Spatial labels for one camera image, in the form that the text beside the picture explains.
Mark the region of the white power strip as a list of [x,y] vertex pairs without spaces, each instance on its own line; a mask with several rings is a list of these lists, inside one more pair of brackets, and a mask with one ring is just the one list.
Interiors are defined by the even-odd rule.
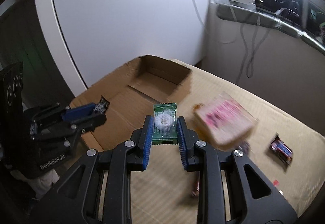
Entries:
[[231,5],[248,9],[251,11],[256,11],[255,0],[228,0]]

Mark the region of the white round-edged panel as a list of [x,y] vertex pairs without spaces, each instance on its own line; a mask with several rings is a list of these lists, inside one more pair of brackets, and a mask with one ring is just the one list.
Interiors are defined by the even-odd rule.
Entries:
[[208,0],[35,0],[64,81],[79,95],[142,55],[194,65],[204,55]]

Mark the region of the brown snack under gripper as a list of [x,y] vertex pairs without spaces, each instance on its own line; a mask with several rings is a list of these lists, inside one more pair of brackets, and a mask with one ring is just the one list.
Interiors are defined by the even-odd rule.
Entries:
[[192,189],[191,189],[192,198],[199,197],[199,180],[200,180],[199,172],[195,172],[193,175]]

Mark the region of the pink packaged sandwich bread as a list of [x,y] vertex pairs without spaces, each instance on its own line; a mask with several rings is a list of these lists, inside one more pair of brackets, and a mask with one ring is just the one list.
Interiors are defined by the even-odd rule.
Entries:
[[244,142],[256,129],[253,117],[226,92],[193,109],[198,134],[216,149],[228,151]]

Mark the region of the snickers bar brown wrapper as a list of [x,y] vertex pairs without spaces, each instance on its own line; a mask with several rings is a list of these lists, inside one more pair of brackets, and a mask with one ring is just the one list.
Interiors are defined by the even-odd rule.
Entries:
[[278,157],[286,167],[290,166],[293,161],[293,151],[284,143],[276,133],[274,139],[269,145],[269,149]]

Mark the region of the green candy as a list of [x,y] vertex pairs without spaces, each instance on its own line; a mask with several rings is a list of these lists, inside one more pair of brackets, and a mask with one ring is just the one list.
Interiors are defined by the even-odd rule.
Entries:
[[176,133],[176,103],[162,103],[153,106],[154,132],[153,145],[177,144]]

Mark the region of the brown cardboard box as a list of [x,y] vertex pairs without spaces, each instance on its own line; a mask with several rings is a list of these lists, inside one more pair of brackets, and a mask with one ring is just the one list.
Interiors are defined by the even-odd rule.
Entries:
[[153,55],[115,69],[70,103],[79,107],[102,97],[110,102],[105,124],[83,134],[83,142],[98,151],[113,149],[143,126],[145,117],[153,115],[154,104],[180,103],[191,91],[191,77],[190,68]]

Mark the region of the small black snack packet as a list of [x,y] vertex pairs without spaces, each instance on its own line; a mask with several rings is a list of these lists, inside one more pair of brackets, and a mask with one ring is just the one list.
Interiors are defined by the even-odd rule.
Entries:
[[94,113],[105,114],[108,108],[110,107],[110,102],[101,96],[99,103],[93,108]]

